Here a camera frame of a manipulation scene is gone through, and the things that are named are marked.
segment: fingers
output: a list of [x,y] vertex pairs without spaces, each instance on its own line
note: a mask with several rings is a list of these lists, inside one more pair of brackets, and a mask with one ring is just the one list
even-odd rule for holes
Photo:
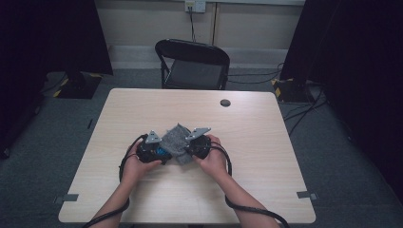
[[162,163],[161,160],[152,161],[152,162],[150,162],[150,163],[144,163],[145,170],[146,170],[146,171],[149,171],[149,170],[151,170],[151,169],[157,167],[157,166],[160,165],[161,163]]
[[195,161],[195,163],[197,164],[201,164],[202,159],[198,158],[196,155],[192,155],[193,161]]
[[218,143],[221,144],[220,139],[215,137],[214,135],[206,135],[208,138],[210,138],[212,143]]
[[136,142],[133,147],[131,147],[129,154],[135,154],[137,151],[137,147],[139,147],[139,144],[142,143],[141,141]]

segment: wire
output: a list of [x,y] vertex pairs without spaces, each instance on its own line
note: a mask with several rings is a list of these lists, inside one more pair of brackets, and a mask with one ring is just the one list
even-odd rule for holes
[[279,105],[296,105],[296,106],[305,106],[310,105],[311,103],[285,103],[285,102],[278,102]]
[[[270,82],[271,80],[275,79],[280,72],[281,72],[281,70],[273,72],[273,73],[264,74],[264,75],[272,75],[272,74],[276,74],[276,75],[271,77],[270,79],[260,81],[260,82],[247,82],[247,83],[245,83],[245,82],[237,82],[237,81],[231,81],[231,80],[228,80],[227,82],[234,83],[234,84],[263,84],[263,83],[267,83],[267,82]],[[246,76],[246,75],[228,75],[228,76]]]
[[[290,132],[288,133],[288,136],[291,136],[291,135],[293,134],[293,132],[294,132],[294,130],[296,129],[296,127],[298,126],[298,124],[302,121],[302,119],[306,116],[306,114],[308,114],[308,112],[310,112],[310,111],[312,111],[313,109],[318,108],[318,107],[320,107],[320,106],[326,104],[326,101],[325,101],[324,103],[322,103],[322,104],[320,104],[320,105],[318,105],[318,106],[315,107],[315,105],[317,104],[317,101],[319,101],[319,99],[320,99],[320,95],[322,95],[322,92],[323,92],[323,88],[320,90],[319,95],[317,95],[317,98],[316,98],[315,101],[312,103],[312,105],[308,108],[308,110],[303,111],[303,112],[301,112],[301,113],[298,113],[298,115],[302,115],[302,116],[298,119],[298,121],[296,122],[296,124],[294,124],[294,126],[291,128]],[[286,119],[284,119],[284,121],[290,120],[291,118],[292,118],[292,117],[286,118]]]
[[[321,106],[325,105],[326,103],[327,103],[327,99],[325,99],[325,101],[324,101],[323,103],[318,104],[317,106],[315,106],[313,109],[316,109],[316,108],[318,108],[318,107],[321,107]],[[301,111],[301,112],[299,112],[299,113],[297,113],[297,114],[294,114],[294,115],[292,115],[292,116],[289,116],[289,117],[287,117],[287,116],[286,116],[286,117],[283,117],[283,120],[286,122],[286,121],[288,121],[288,120],[290,120],[290,119],[293,119],[293,118],[295,118],[295,117],[297,117],[297,116],[300,116],[300,115],[304,114],[306,111],[307,111],[307,110]]]
[[295,108],[293,108],[293,109],[289,110],[289,111],[287,112],[287,114],[286,114],[285,116],[283,116],[283,117],[282,117],[282,119],[286,119],[286,118],[288,117],[288,115],[290,115],[290,114],[291,114],[291,112],[293,112],[293,111],[295,111],[295,110],[297,110],[297,109],[300,109],[300,108],[303,108],[303,107],[309,106],[309,105],[310,105],[310,104],[302,104],[301,106],[298,106],[298,107],[295,107]]
[[276,74],[274,77],[272,77],[272,78],[270,78],[268,80],[264,80],[264,81],[260,81],[260,82],[252,82],[252,83],[244,83],[244,82],[237,82],[237,81],[231,81],[231,80],[228,80],[227,82],[234,83],[234,84],[263,84],[263,83],[267,83],[267,82],[270,82],[271,80],[277,78],[278,74],[282,71],[282,69],[279,69],[279,67],[281,65],[284,65],[284,63],[278,64],[277,71],[271,72],[271,73],[228,74],[227,75],[227,76],[230,76],[230,77],[241,77],[241,76],[260,76],[260,75],[273,75],[273,74]]
[[192,41],[196,43],[195,29],[193,28],[193,8],[188,7],[187,9],[189,10],[190,24],[192,24]]
[[[216,143],[216,142],[212,142],[212,143],[216,144],[217,146],[212,145],[212,146],[210,146],[210,148],[218,149],[225,156],[225,158],[227,160],[227,166],[228,166],[227,172],[228,172],[229,176],[232,176],[232,163],[231,163],[231,161],[229,159],[228,153],[226,152],[224,147],[222,147],[222,145],[220,145],[219,143]],[[287,220],[285,220],[282,216],[280,216],[280,215],[278,215],[278,214],[276,214],[274,212],[271,212],[271,211],[268,211],[268,210],[265,210],[265,209],[256,208],[256,207],[237,205],[237,204],[233,203],[229,198],[227,198],[227,196],[225,196],[225,202],[229,207],[231,207],[231,208],[233,208],[235,210],[251,212],[251,213],[257,213],[257,214],[262,214],[262,215],[265,215],[265,216],[269,216],[269,217],[272,217],[274,219],[279,220],[285,228],[290,228],[290,225],[288,224]]]
[[[126,153],[125,153],[125,156],[124,156],[124,158],[122,159],[121,165],[119,166],[119,181],[122,181],[122,176],[123,176],[124,169],[125,169],[125,162],[127,161],[127,159],[128,159],[129,157],[133,156],[133,155],[128,155],[128,154],[130,153],[130,150],[133,148],[133,146],[136,144],[136,142],[137,142],[139,139],[143,138],[143,137],[144,137],[144,135],[141,135],[139,138],[137,138],[137,139],[133,142],[133,144],[131,144],[131,145],[127,148],[127,151],[126,151]],[[118,208],[118,209],[116,209],[116,210],[114,210],[114,211],[108,212],[108,213],[106,213],[106,214],[103,214],[103,215],[101,215],[101,216],[99,216],[99,217],[97,217],[97,218],[93,218],[91,221],[87,222],[87,223],[83,226],[83,228],[88,228],[88,227],[90,227],[90,226],[92,226],[92,225],[94,225],[94,224],[96,224],[96,223],[98,223],[98,222],[100,222],[100,221],[103,221],[103,220],[105,220],[105,219],[114,217],[114,216],[116,216],[116,215],[122,213],[123,211],[125,211],[125,210],[128,208],[129,205],[130,205],[130,199],[127,199],[125,205],[123,205],[122,207],[120,207],[120,208]]]

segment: person's left hand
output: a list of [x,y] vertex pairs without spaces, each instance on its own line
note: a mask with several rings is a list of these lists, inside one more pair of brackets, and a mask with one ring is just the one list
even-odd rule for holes
[[143,163],[135,155],[137,147],[141,142],[136,142],[127,156],[130,156],[125,162],[124,173],[121,183],[130,184],[132,187],[151,169],[161,164],[161,161],[152,161]]

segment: white wall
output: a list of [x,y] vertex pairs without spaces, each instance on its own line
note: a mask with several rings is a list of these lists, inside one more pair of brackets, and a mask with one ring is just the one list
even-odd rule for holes
[[[183,1],[97,0],[96,5],[108,45],[154,46],[166,38],[191,40]],[[193,15],[196,39],[214,41],[221,48],[288,49],[301,11],[301,4],[207,2],[206,13]]]

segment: power outlet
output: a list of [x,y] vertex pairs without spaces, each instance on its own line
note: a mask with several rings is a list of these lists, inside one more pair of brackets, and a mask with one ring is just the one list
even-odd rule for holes
[[196,12],[196,2],[195,1],[184,1],[184,11],[192,10],[192,12]]

